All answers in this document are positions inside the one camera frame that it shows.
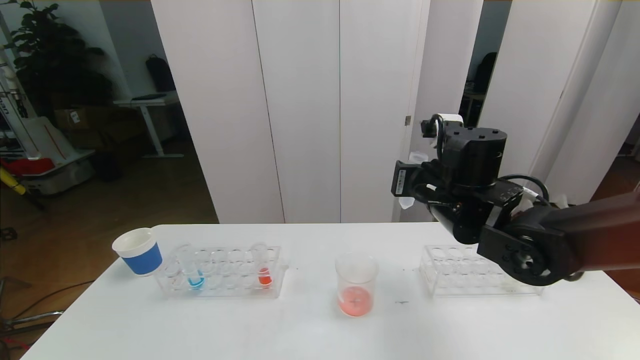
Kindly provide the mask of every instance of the red object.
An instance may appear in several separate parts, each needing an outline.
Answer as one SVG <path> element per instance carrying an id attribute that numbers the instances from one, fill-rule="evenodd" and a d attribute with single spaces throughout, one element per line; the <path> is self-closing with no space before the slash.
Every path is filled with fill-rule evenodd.
<path id="1" fill-rule="evenodd" d="M 258 281 L 264 287 L 271 285 L 271 274 L 269 274 L 269 268 L 261 268 L 258 272 Z"/>
<path id="2" fill-rule="evenodd" d="M 362 316 L 371 311 L 373 300 L 367 290 L 359 286 L 350 286 L 338 297 L 338 306 L 347 315 Z"/>
<path id="3" fill-rule="evenodd" d="M 56 167 L 53 161 L 49 158 L 38 160 L 19 159 L 12 162 L 2 160 L 0 163 L 2 163 L 2 166 L 6 168 L 7 171 L 18 176 L 42 174 L 43 172 Z"/>
<path id="4" fill-rule="evenodd" d="M 11 338 L 10 338 L 10 337 L 8 337 L 8 336 L 7 336 L 7 337 L 5 337 L 5 338 L 3 338 L 3 341 L 4 341 L 5 343 L 7 343 L 7 344 L 18 344 L 18 345 L 19 345 L 21 348 L 23 348 L 24 350 L 29 350 L 29 348 L 30 348 L 30 346 L 29 346 L 29 345 L 27 345 L 27 344 L 25 344 L 25 343 L 23 343 L 23 342 L 21 342 L 21 341 L 11 339 Z"/>

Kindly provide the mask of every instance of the test tube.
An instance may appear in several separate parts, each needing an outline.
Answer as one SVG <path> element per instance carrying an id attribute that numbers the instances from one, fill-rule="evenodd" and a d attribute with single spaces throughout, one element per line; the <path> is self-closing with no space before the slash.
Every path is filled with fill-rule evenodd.
<path id="1" fill-rule="evenodd" d="M 178 263 L 180 263 L 182 272 L 184 272 L 192 288 L 200 287 L 204 283 L 204 277 L 202 277 L 202 273 L 198 271 L 195 252 L 195 249 L 191 245 L 183 245 L 176 251 Z"/>
<path id="2" fill-rule="evenodd" d="M 268 288 L 272 283 L 269 272 L 269 248 L 265 243 L 257 243 L 251 247 L 251 255 L 258 273 L 258 282 L 262 287 Z"/>

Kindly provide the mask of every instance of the desk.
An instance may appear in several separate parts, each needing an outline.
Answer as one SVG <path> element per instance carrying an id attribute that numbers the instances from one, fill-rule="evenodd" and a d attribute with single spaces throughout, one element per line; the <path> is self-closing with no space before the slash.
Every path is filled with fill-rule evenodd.
<path id="1" fill-rule="evenodd" d="M 280 297 L 165 299 L 153 277 L 116 260 L 23 360 L 640 359 L 640 306 L 603 272 L 542 296 L 435 298 L 417 267 L 426 244 L 453 243 L 438 223 L 159 225 L 163 254 L 194 245 L 281 245 Z M 336 305 L 334 259 L 380 263 L 375 305 Z"/>
<path id="2" fill-rule="evenodd" d="M 471 106 L 474 103 L 474 100 L 484 101 L 486 94 L 481 94 L 477 92 L 463 92 L 462 97 L 469 98 L 469 106 L 467 106 L 467 116 L 465 116 L 465 123 L 469 121 L 469 116 L 471 115 Z"/>
<path id="3" fill-rule="evenodd" d="M 149 131 L 149 135 L 151 136 L 151 140 L 154 143 L 154 147 L 156 147 L 156 155 L 146 155 L 145 158 L 182 158 L 184 154 L 165 154 L 164 149 L 162 148 L 162 144 L 160 143 L 160 139 L 156 133 L 156 127 L 151 119 L 151 115 L 149 114 L 149 106 L 166 106 L 180 102 L 178 98 L 178 93 L 174 91 L 165 92 L 162 94 L 166 94 L 163 97 L 158 97 L 157 99 L 149 99 L 149 100 L 116 100 L 113 102 L 114 105 L 125 107 L 125 108 L 140 108 L 142 112 L 142 116 L 145 118 L 145 123 L 147 124 L 147 130 Z"/>

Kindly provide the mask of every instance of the paper cup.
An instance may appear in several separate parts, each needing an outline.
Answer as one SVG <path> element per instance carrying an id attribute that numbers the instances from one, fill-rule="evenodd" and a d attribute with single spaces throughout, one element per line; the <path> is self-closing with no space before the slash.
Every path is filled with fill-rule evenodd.
<path id="1" fill-rule="evenodd" d="M 160 249 L 148 227 L 120 235 L 111 248 L 138 276 L 150 275 L 162 263 Z"/>

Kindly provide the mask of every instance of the green leaves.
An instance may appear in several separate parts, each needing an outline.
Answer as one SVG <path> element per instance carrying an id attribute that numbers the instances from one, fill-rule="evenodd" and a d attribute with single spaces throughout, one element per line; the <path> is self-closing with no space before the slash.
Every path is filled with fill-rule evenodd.
<path id="1" fill-rule="evenodd" d="M 104 56 L 99 47 L 89 47 L 73 27 L 56 21 L 58 4 L 37 8 L 33 0 L 0 0 L 19 4 L 28 11 L 21 27 L 11 31 L 13 47 L 20 52 L 14 61 L 16 74 L 41 114 L 52 114 L 52 93 L 73 97 L 77 103 L 105 103 L 113 96 L 113 84 L 92 67 L 93 56 Z"/>

